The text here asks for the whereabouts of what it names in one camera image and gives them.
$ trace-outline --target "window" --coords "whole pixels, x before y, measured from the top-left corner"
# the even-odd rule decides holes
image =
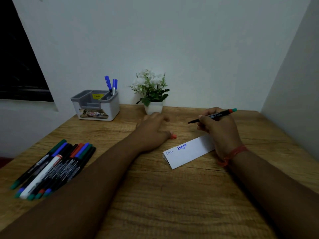
[[[0,99],[53,102],[12,0],[1,2],[6,19],[2,19],[4,72],[0,79]]]

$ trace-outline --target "gray pen holder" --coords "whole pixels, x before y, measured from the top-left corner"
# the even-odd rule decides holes
[[[119,94],[108,90],[85,90],[71,98],[79,119],[112,121],[120,111]]]

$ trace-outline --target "forearm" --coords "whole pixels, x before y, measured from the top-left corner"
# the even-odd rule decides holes
[[[94,237],[120,179],[139,153],[134,143],[128,137],[114,145],[76,178],[5,228],[1,238]]]
[[[229,167],[288,238],[319,238],[319,194],[251,152]]]

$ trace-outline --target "wood grain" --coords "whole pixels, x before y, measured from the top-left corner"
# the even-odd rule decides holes
[[[195,119],[202,109],[164,107],[177,139],[141,154],[116,192],[97,238],[276,238],[267,218],[240,182],[216,163],[210,152],[177,169],[161,153],[201,136]],[[14,199],[13,181],[60,140],[90,142],[97,150],[89,162],[129,135],[144,108],[121,105],[112,122],[69,119],[0,169],[0,230],[40,201]],[[237,111],[234,117],[246,146],[292,178],[319,193],[319,163],[259,112]]]

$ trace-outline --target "yellow label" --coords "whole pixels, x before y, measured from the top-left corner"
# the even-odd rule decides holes
[[[104,94],[92,94],[92,96],[93,96],[93,99],[98,100],[98,99],[101,99],[104,96]]]

